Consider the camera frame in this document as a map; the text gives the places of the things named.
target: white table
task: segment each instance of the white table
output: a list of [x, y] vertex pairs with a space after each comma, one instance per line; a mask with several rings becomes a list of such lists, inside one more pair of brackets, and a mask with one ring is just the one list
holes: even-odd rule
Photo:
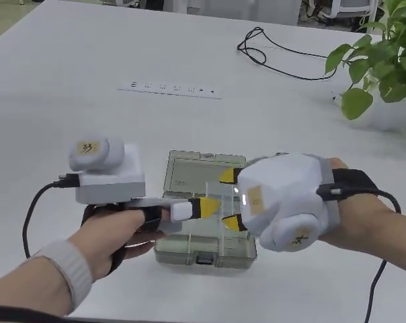
[[[162, 193], [171, 149], [248, 158], [303, 151], [365, 169], [406, 213], [406, 137], [348, 126], [331, 101], [331, 91], [348, 86], [345, 73], [329, 82], [297, 81], [250, 63], [235, 47], [254, 26], [48, 0], [0, 37], [0, 276], [24, 260], [21, 229], [33, 195], [67, 172], [69, 145], [91, 132], [140, 144], [152, 196]], [[360, 36], [263, 27], [281, 44], [319, 54]], [[322, 73], [318, 59], [267, 52], [275, 66]], [[222, 100], [116, 90], [133, 79], [207, 84], [222, 90]], [[82, 210], [73, 190], [46, 193], [30, 224], [31, 251], [73, 233]], [[149, 253], [97, 282], [75, 316], [193, 323], [364, 319], [378, 259], [323, 243], [296, 254], [258, 252], [245, 272], [163, 266]], [[390, 265], [372, 322], [399, 317], [406, 322], [406, 273]]]

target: yellow marker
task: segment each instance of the yellow marker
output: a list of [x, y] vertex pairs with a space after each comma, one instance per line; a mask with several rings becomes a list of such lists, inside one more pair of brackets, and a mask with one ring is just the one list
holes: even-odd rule
[[222, 222], [228, 227], [230, 230], [242, 232], [247, 231], [246, 227], [242, 223], [242, 215], [236, 214], [230, 217], [225, 217], [222, 219]]
[[222, 173], [219, 181], [226, 184], [234, 184], [235, 182], [235, 169], [229, 168], [224, 173]]
[[221, 202], [207, 197], [200, 198], [200, 216], [201, 218], [211, 217], [220, 206]]

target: plant pot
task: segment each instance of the plant pot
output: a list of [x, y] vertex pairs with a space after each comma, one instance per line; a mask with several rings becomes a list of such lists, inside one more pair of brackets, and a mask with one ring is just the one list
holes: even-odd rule
[[[372, 105], [350, 124], [358, 129], [373, 129], [378, 131], [406, 131], [406, 98], [400, 102], [385, 103], [380, 97], [379, 90], [372, 89]], [[340, 106], [341, 97], [335, 99]]]

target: power strip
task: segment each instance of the power strip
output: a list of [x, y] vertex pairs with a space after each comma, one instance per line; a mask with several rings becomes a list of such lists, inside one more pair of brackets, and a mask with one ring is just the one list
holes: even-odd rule
[[197, 98], [221, 99], [220, 91], [206, 86], [189, 84], [132, 81], [118, 89], [124, 91], [169, 94], [172, 96], [193, 96]]

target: plastic box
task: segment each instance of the plastic box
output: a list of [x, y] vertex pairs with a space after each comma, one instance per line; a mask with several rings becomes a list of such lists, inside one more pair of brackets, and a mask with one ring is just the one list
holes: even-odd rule
[[249, 268], [257, 258], [255, 238], [247, 232], [225, 227], [223, 217], [240, 212], [235, 187], [218, 182], [230, 167], [243, 167], [245, 157], [171, 151], [164, 184], [164, 197], [208, 196], [221, 201], [208, 219], [189, 220], [182, 231], [155, 244], [157, 261], [166, 264], [203, 264], [221, 268]]

